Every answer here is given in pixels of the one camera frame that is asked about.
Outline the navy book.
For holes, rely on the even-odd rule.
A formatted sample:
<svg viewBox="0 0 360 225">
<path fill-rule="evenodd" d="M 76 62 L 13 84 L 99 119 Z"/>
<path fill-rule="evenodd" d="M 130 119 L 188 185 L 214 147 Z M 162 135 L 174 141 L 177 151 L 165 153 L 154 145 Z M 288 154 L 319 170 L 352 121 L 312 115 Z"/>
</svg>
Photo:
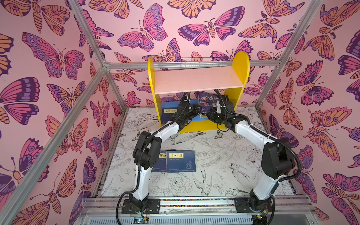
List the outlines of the navy book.
<svg viewBox="0 0 360 225">
<path fill-rule="evenodd" d="M 167 173 L 196 172 L 195 152 L 186 150 L 174 150 L 166 152 Z"/>
<path fill-rule="evenodd" d="M 157 159 L 157 162 L 154 164 L 152 168 L 152 173 L 154 172 L 161 172 L 165 173 L 167 172 L 167 153 L 166 151 L 161 151 L 159 154 L 159 158 Z"/>
<path fill-rule="evenodd" d="M 171 117 L 177 112 L 179 101 L 176 102 L 163 102 L 160 109 L 160 121 L 161 124 L 166 124 Z"/>
</svg>

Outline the dark blue portrait book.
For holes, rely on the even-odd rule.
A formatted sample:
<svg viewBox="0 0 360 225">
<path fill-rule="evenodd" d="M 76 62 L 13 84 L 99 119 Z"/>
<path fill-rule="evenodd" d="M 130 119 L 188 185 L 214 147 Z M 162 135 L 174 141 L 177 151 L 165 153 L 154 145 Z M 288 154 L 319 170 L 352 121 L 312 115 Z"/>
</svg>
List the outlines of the dark blue portrait book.
<svg viewBox="0 0 360 225">
<path fill-rule="evenodd" d="M 198 105 L 201 107 L 201 114 L 207 114 L 217 107 L 220 102 L 218 95 L 200 92 L 198 94 Z"/>
</svg>

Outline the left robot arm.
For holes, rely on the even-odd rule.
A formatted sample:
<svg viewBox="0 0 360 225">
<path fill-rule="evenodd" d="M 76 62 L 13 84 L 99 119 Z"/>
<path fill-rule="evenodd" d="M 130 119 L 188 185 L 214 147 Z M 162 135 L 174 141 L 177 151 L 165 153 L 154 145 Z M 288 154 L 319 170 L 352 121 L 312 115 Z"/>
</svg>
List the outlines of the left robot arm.
<svg viewBox="0 0 360 225">
<path fill-rule="evenodd" d="M 143 131 L 140 134 L 133 151 L 136 164 L 135 186 L 133 190 L 121 195 L 121 198 L 129 196 L 130 207 L 135 212 L 144 212 L 147 209 L 149 179 L 152 168 L 159 159 L 162 143 L 182 131 L 200 111 L 200 106 L 190 104 L 190 94 L 186 92 L 177 106 L 177 112 L 165 125 L 155 131 Z"/>
</svg>

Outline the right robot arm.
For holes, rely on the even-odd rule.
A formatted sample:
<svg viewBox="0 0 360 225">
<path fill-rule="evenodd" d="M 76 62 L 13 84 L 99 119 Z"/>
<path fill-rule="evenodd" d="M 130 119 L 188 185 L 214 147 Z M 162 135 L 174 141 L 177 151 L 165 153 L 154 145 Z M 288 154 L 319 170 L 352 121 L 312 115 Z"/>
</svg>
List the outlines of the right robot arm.
<svg viewBox="0 0 360 225">
<path fill-rule="evenodd" d="M 252 211 L 263 211 L 270 203 L 275 206 L 274 193 L 281 182 L 298 178 L 302 165 L 287 139 L 278 139 L 256 128 L 250 119 L 234 111 L 230 101 L 220 100 L 216 107 L 207 113 L 210 121 L 251 141 L 262 149 L 262 176 L 250 191 L 248 204 Z"/>
</svg>

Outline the yellow pink blue bookshelf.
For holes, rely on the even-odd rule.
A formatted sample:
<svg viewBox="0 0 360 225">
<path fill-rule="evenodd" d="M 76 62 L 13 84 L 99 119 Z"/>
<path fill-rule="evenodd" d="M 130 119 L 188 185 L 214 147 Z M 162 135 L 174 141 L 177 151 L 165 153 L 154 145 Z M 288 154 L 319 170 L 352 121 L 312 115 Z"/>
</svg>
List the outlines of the yellow pink blue bookshelf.
<svg viewBox="0 0 360 225">
<path fill-rule="evenodd" d="M 228 101 L 233 103 L 235 110 L 249 77 L 248 62 L 248 55 L 240 52 L 235 56 L 232 65 L 227 67 L 155 72 L 154 63 L 152 59 L 149 59 L 148 73 L 157 115 L 160 116 L 161 95 L 194 91 L 217 92 L 220 89 L 225 90 L 225 95 L 228 96 Z M 225 128 L 225 125 L 215 124 L 208 118 L 201 120 L 198 115 L 179 133 L 216 130 L 217 128 Z"/>
</svg>

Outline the small green circuit board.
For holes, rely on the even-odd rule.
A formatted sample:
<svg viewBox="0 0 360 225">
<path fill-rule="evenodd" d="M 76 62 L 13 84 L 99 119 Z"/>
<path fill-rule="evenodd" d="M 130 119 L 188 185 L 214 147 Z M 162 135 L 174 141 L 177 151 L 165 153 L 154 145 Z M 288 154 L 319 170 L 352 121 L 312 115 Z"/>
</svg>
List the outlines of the small green circuit board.
<svg viewBox="0 0 360 225">
<path fill-rule="evenodd" d="M 134 217 L 134 225 L 147 225 L 149 223 L 148 217 Z"/>
</svg>

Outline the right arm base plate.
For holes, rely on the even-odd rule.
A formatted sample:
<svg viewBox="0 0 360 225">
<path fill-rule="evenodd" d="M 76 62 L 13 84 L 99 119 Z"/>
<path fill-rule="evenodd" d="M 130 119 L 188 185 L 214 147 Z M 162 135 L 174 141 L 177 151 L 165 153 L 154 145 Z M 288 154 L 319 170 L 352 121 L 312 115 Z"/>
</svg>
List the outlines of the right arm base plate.
<svg viewBox="0 0 360 225">
<path fill-rule="evenodd" d="M 274 198 L 259 200 L 255 196 L 237 197 L 232 199 L 232 204 L 238 213 L 263 213 L 272 211 L 275 205 Z"/>
</svg>

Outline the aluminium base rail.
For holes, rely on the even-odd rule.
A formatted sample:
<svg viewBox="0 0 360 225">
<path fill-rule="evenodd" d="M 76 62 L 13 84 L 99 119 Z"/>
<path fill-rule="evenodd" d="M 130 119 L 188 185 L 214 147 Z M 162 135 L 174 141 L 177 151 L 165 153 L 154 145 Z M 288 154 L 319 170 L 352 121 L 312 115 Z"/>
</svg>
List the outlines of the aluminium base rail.
<svg viewBox="0 0 360 225">
<path fill-rule="evenodd" d="M 75 224 L 133 225 L 134 217 L 148 217 L 147 225 L 319 225 L 311 202 L 304 196 L 277 196 L 272 211 L 238 213 L 232 199 L 247 196 L 155 197 L 159 214 L 115 213 L 115 197 L 88 198 Z"/>
</svg>

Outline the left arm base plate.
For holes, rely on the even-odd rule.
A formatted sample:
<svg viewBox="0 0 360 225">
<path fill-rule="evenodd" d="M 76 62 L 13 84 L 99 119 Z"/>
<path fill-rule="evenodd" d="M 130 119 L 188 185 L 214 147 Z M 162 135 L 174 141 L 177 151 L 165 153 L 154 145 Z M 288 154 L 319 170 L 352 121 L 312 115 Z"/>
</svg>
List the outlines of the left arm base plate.
<svg viewBox="0 0 360 225">
<path fill-rule="evenodd" d="M 160 199 L 144 199 L 139 201 L 135 198 L 125 200 L 121 214 L 159 214 Z"/>
</svg>

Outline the aluminium frame bars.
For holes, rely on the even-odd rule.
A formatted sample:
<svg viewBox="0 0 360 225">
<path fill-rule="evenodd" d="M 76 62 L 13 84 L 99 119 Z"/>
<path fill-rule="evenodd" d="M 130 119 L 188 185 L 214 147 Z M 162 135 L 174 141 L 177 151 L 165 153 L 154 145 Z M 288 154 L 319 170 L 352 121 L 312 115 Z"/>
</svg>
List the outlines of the aluminium frame bars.
<svg viewBox="0 0 360 225">
<path fill-rule="evenodd" d="M 63 123 L 60 125 L 59 130 L 55 135 L 49 140 L 47 145 L 44 147 L 42 154 L 39 156 L 39 160 L 35 162 L 35 165 L 30 169 L 28 174 L 25 176 L 24 181 L 20 183 L 18 188 L 15 190 L 13 195 L 10 197 L 9 201 L 1 210 L 1 224 L 9 225 L 13 221 L 15 215 L 20 211 L 20 208 L 27 200 L 31 191 L 34 189 L 37 180 L 41 173 L 44 171 L 46 166 L 50 163 L 53 155 L 56 153 L 58 146 L 61 141 L 70 130 L 71 125 L 73 125 L 78 118 L 78 115 L 82 111 L 85 104 L 88 102 L 92 96 L 92 92 L 95 90 L 96 85 L 99 83 L 101 78 L 106 77 L 110 82 L 114 94 L 117 100 L 121 103 L 122 98 L 120 92 L 117 89 L 116 84 L 114 83 L 113 77 L 111 76 L 109 70 L 118 69 L 122 65 L 120 63 L 110 63 L 108 64 L 100 52 L 100 49 L 95 42 L 95 38 L 90 31 L 90 27 L 85 19 L 82 8 L 79 5 L 78 1 L 70 1 L 71 7 L 74 14 L 77 16 L 79 23 L 85 32 L 85 35 L 89 41 L 91 48 L 94 51 L 94 54 L 97 58 L 98 63 L 100 64 L 100 69 L 96 73 L 95 77 L 90 81 L 87 89 L 84 94 L 81 95 L 80 99 L 77 101 L 75 107 L 70 112 L 69 116 L 65 118 Z M 292 39 L 287 45 L 287 48 L 282 53 L 280 60 L 278 61 L 261 61 L 253 60 L 249 61 L 250 66 L 275 66 L 274 74 L 279 75 L 281 69 L 283 68 L 285 61 L 289 58 L 290 53 L 295 48 L 295 45 L 300 40 L 300 36 L 304 33 L 308 25 L 310 25 L 311 20 L 316 14 L 317 10 L 320 8 L 322 1 L 310 1 L 307 9 L 305 10 L 303 16 L 300 19 L 300 23 L 295 30 L 295 33 L 292 36 Z"/>
</svg>

